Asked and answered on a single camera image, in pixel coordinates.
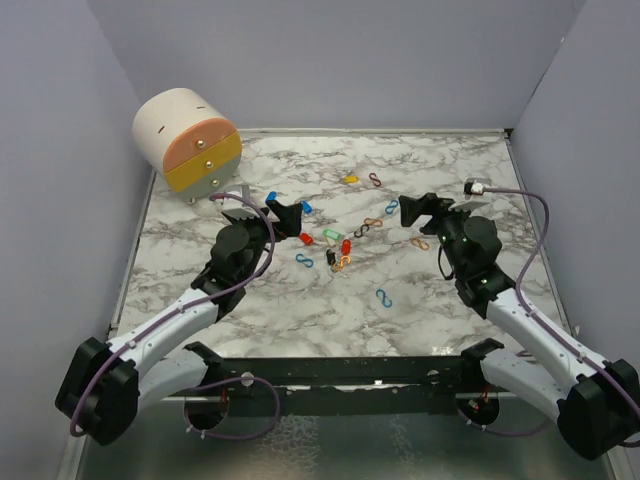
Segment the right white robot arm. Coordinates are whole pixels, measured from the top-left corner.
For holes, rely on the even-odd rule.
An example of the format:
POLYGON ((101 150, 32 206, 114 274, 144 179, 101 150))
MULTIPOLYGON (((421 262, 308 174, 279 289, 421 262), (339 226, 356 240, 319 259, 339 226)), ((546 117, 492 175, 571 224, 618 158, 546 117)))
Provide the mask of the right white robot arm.
POLYGON ((481 391, 503 388, 554 422, 565 442, 594 460, 614 447, 637 447, 639 375, 627 361, 615 362, 582 345, 522 293, 521 279, 498 265, 502 249, 494 221, 473 215, 478 203, 455 202, 427 193, 399 199, 401 224, 422 215, 421 233, 438 238, 462 302, 514 338, 526 361, 500 343, 485 341, 464 351, 461 383, 481 391))

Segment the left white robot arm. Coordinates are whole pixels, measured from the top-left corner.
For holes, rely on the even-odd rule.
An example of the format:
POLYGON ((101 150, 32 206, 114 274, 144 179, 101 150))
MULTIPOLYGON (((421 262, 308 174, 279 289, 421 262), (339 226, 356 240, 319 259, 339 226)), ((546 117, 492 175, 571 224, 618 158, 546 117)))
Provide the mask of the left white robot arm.
POLYGON ((209 260, 169 307, 124 335, 91 337, 77 347, 54 401, 73 437, 108 445, 129 428, 143 403, 191 388, 202 395, 218 388, 215 364, 174 349, 232 312, 247 285, 271 264, 276 244, 302 232, 301 203, 242 205, 238 211, 223 208, 229 223, 218 232, 209 260))

